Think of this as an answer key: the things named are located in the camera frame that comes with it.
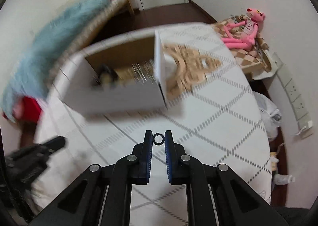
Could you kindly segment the silver chain jewelry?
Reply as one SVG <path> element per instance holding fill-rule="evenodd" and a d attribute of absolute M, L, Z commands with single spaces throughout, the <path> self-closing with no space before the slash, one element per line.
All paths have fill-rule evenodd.
<path fill-rule="evenodd" d="M 142 63 L 132 65 L 132 74 L 135 81 L 145 83 L 147 81 L 154 82 L 154 63 L 153 60 L 147 60 Z"/>

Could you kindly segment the red cloth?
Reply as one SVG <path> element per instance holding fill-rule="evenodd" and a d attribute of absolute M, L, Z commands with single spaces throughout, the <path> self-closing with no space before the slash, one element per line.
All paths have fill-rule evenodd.
<path fill-rule="evenodd" d="M 2 116 L 7 121 L 19 123 L 38 123 L 42 108 L 38 101 L 27 96 L 18 96 L 17 98 L 5 97 L 1 101 Z"/>

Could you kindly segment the white patterned tablecloth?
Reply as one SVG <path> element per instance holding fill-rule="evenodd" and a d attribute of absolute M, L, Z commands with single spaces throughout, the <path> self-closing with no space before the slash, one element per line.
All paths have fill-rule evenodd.
<path fill-rule="evenodd" d="M 164 27 L 160 38 L 165 44 L 195 48 L 222 65 L 162 110 L 85 118 L 60 100 L 79 65 L 80 57 L 72 57 L 53 84 L 37 126 L 39 143 L 56 135 L 67 138 L 67 146 L 53 155 L 36 182 L 41 207 L 46 208 L 89 165 L 111 165 L 130 154 L 147 130 L 171 131 L 188 155 L 206 165 L 226 164 L 270 202 L 269 141 L 252 89 L 230 51 L 205 24 Z"/>

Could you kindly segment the white cardboard box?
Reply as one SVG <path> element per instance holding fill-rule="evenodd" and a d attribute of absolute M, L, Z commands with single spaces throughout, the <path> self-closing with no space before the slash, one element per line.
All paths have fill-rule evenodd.
<path fill-rule="evenodd" d="M 165 108 L 166 73 L 158 31 L 126 42 L 116 39 L 91 53 L 75 55 L 71 72 L 59 99 L 84 117 L 126 111 Z M 153 60 L 155 81 L 135 81 L 132 65 Z"/>

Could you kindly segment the light blue blanket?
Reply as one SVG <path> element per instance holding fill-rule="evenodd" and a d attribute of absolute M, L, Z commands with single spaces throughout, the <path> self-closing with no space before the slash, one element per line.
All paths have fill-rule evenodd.
<path fill-rule="evenodd" d="M 64 10 L 36 34 L 16 64 L 2 97 L 46 99 L 49 71 L 88 22 L 110 3 L 111 0 L 72 0 L 65 4 Z"/>

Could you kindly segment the small cardboard box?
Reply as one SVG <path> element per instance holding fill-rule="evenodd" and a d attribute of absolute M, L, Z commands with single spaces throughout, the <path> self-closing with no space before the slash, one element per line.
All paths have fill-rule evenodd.
<path fill-rule="evenodd" d="M 277 171 L 278 163 L 279 163 L 279 159 L 276 157 L 276 152 L 271 152 L 270 153 L 270 166 L 271 166 L 272 172 Z"/>

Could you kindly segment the white plastic bag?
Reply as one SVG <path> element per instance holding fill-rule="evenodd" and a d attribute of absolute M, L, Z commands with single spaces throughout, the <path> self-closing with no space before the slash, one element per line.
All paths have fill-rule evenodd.
<path fill-rule="evenodd" d="M 265 95 L 253 92 L 264 122 L 269 142 L 278 136 L 278 128 L 281 126 L 282 115 L 278 107 Z"/>

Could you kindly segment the bed mattress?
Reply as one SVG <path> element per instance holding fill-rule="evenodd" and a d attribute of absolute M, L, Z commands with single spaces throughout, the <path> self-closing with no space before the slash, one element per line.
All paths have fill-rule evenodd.
<path fill-rule="evenodd" d="M 113 16 L 118 14 L 121 10 L 128 10 L 130 13 L 134 13 L 129 0 L 111 0 L 111 3 L 99 12 L 88 24 L 80 31 L 66 50 L 60 55 L 55 62 L 53 68 L 49 71 L 46 85 L 50 88 L 53 84 L 60 68 L 64 65 L 74 53 L 89 46 L 93 39 L 104 27 L 106 22 Z"/>

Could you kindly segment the white power strip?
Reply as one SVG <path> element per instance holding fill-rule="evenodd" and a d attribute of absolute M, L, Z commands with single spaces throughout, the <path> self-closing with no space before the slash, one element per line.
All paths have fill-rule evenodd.
<path fill-rule="evenodd" d="M 271 58 L 274 64 L 277 66 L 275 75 L 278 77 L 281 83 L 297 121 L 298 132 L 294 135 L 300 137 L 301 139 L 305 139 L 313 134 L 313 121 L 306 108 L 302 94 L 295 84 L 289 69 L 285 63 L 282 62 L 278 54 L 274 52 Z"/>

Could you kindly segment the pink panther plush toy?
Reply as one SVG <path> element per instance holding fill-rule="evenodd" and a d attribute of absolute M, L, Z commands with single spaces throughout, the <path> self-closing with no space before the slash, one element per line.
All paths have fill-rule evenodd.
<path fill-rule="evenodd" d="M 246 20 L 239 23 L 227 24 L 223 27 L 227 37 L 222 38 L 222 41 L 228 49 L 243 49 L 250 51 L 255 45 L 255 38 L 257 33 L 263 28 L 266 15 L 258 9 L 253 8 L 247 8 L 246 14 Z M 242 29 L 240 37 L 238 39 L 234 38 L 229 29 L 241 26 L 244 28 Z"/>

